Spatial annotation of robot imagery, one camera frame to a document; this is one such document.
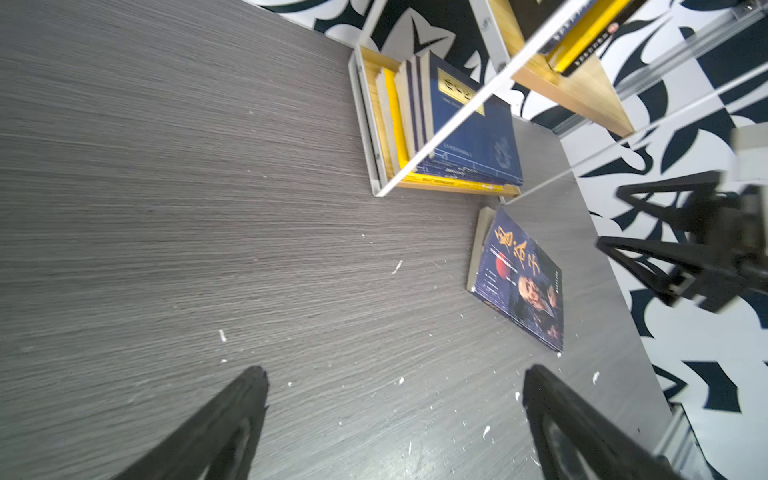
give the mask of chinese characters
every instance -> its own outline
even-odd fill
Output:
[[[541,272],[536,256],[525,251],[525,248],[528,246],[527,240],[518,244],[515,242],[512,232],[505,232],[501,227],[497,227],[494,234],[496,235],[498,242],[507,247],[507,251],[509,251],[509,247],[514,247],[512,249],[512,254],[520,260],[520,266],[523,270],[525,270],[525,264],[527,263],[528,268],[531,269],[534,275],[538,275]]]

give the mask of book title label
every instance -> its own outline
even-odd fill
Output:
[[[441,93],[448,95],[457,102],[466,105],[475,96],[475,91],[464,85],[460,81],[445,73],[441,68],[437,69],[438,86]],[[480,115],[485,116],[483,105],[476,110]]]

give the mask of light wood panel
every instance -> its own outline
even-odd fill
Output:
[[[508,0],[488,0],[488,3],[509,54],[514,55],[525,43],[515,14]],[[570,77],[559,75],[549,67],[543,55],[536,55],[512,79],[622,137],[634,131],[600,59],[595,55]]]

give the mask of gray wooden table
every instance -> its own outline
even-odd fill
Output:
[[[347,47],[238,0],[0,8],[7,478],[107,478],[253,364],[251,478],[537,478],[534,362],[661,436],[572,178],[510,210],[564,271],[559,359],[464,291],[485,199],[371,197]],[[529,184],[565,166],[516,133]]]

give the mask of stack of books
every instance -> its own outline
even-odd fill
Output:
[[[382,68],[376,90],[393,173],[400,172],[479,88],[431,52],[404,61],[397,72]],[[479,193],[522,185],[509,104],[491,96],[406,180]]]
[[[509,0],[523,37],[537,28],[564,0]],[[646,0],[590,0],[539,51],[559,74],[569,76],[594,54]]]
[[[467,290],[563,351],[563,272],[501,208],[480,210]]]

